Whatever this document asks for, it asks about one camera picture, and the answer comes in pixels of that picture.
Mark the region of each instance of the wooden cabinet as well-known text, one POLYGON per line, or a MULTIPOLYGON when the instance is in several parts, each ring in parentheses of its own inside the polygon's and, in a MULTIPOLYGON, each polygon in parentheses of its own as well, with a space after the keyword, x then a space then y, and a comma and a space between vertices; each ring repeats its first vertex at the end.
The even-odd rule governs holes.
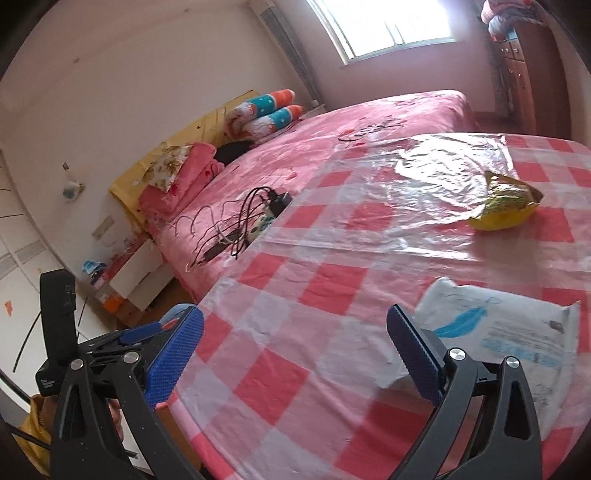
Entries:
POLYGON ((562 60, 548 27, 515 24, 516 38, 501 42, 513 113, 528 135, 571 137, 569 94, 562 60))

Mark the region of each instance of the yellow snack bag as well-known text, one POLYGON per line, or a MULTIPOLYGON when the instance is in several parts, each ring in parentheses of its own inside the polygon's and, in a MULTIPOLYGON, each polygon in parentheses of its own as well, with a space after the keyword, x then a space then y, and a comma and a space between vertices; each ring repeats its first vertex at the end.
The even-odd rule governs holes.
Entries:
POLYGON ((468 223, 476 230, 501 230, 525 222, 544 195, 531 185, 505 175, 485 171, 488 197, 484 210, 468 223))

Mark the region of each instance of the floral pillow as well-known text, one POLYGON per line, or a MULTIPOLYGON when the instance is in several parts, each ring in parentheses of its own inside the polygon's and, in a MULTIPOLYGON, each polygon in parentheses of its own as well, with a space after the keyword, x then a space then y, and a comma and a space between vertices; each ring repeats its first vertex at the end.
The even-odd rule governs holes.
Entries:
POLYGON ((168 193, 178 172, 189 157, 192 145, 166 147, 160 158, 144 174, 144 181, 168 193))

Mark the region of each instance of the window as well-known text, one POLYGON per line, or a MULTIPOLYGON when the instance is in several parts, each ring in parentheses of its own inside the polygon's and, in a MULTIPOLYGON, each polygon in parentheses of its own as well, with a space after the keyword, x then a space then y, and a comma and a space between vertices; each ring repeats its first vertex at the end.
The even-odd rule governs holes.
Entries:
POLYGON ((343 59, 453 41, 439 0, 309 0, 343 59))

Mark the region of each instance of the yellow cloth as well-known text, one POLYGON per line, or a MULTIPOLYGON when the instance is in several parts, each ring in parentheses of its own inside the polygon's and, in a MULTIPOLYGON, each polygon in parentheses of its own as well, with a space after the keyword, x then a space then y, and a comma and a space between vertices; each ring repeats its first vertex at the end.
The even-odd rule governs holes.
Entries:
MULTIPOLYGON (((20 429, 50 445, 51 435, 45 428, 43 428, 40 420, 43 401, 44 398, 41 395, 35 395, 31 399, 31 412, 21 425, 20 429)), ((49 477, 49 450, 45 450, 44 448, 20 437, 17 437, 17 443, 22 451, 25 452, 25 455, 30 462, 35 465, 37 470, 39 470, 42 475, 49 477)))
POLYGON ((141 232, 145 222, 145 216, 138 206, 139 196, 148 184, 144 181, 144 174, 150 168, 150 165, 160 158, 164 149, 173 145, 185 145, 195 142, 209 143, 219 148, 231 142, 223 131, 226 112, 232 111, 241 103, 257 96, 259 96, 258 93, 250 90, 226 103, 223 107, 195 120, 192 124, 162 142, 111 184, 109 188, 111 194, 121 203, 125 215, 136 231, 141 232))

